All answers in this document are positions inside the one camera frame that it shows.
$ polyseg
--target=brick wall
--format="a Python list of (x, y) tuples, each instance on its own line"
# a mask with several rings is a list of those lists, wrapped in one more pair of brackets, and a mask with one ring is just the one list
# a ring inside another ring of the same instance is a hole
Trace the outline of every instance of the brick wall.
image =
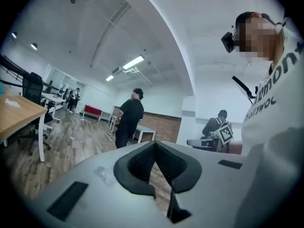
[[(116, 116), (118, 111), (119, 107), (116, 106), (113, 110), (113, 115)], [(145, 112), (143, 114), (143, 119), (139, 124), (155, 130), (155, 140), (166, 140), (176, 143), (177, 135), (180, 130), (181, 118)], [(152, 133), (143, 133), (142, 141), (151, 140), (152, 135)], [(139, 132), (136, 131), (135, 137), (138, 138), (138, 136)]]

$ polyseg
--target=ear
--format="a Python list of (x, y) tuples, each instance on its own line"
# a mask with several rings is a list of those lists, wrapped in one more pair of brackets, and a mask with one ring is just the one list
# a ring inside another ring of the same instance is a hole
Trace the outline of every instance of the ear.
[(251, 16), (254, 17), (254, 18), (261, 18), (262, 17), (262, 15), (260, 15), (259, 13), (252, 13)]

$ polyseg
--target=black t-shirt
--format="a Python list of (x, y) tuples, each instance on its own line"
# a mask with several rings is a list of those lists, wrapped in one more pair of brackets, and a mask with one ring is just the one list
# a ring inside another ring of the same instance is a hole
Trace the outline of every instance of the black t-shirt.
[(143, 118), (143, 106), (140, 100), (129, 99), (120, 107), (123, 116), (119, 128), (134, 133), (140, 119)]

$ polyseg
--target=fluorescent light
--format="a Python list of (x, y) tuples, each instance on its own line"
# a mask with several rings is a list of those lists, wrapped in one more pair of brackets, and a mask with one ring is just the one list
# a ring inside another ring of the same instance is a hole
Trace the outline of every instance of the fluorescent light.
[(144, 60), (144, 58), (142, 56), (139, 56), (139, 57), (135, 58), (134, 60), (132, 60), (131, 62), (124, 65), (123, 68), (128, 69), (128, 68), (134, 66), (135, 64), (142, 62), (143, 60)]
[(38, 48), (37, 43), (30, 44), (30, 46), (31, 46), (34, 50), (37, 50), (37, 48)]
[(106, 81), (110, 81), (111, 79), (113, 79), (114, 76), (113, 75), (110, 75), (108, 78), (106, 78)]

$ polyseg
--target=black office chair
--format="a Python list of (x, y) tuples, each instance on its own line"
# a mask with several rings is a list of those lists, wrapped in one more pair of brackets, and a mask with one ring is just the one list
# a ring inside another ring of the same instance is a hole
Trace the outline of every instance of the black office chair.
[[(23, 77), (22, 96), (38, 105), (40, 105), (42, 88), (43, 88), (42, 78), (39, 75), (32, 72), (29, 78)], [(52, 116), (48, 114), (48, 112), (49, 112), (49, 108), (47, 110), (47, 113), (45, 114), (44, 123), (48, 123), (53, 120)], [(38, 140), (38, 134), (35, 133), (35, 130), (39, 128), (39, 118), (35, 119), (30, 124), (34, 125), (33, 129), (29, 132), (29, 134), (19, 136), (17, 142), (20, 144), (20, 139), (26, 139), (26, 138), (31, 139), (31, 144), (28, 150), (28, 154), (32, 155), (33, 151), (31, 149), (33, 143), (35, 140)], [(46, 142), (43, 142), (43, 144), (47, 146), (48, 150), (51, 149), (51, 147)]]

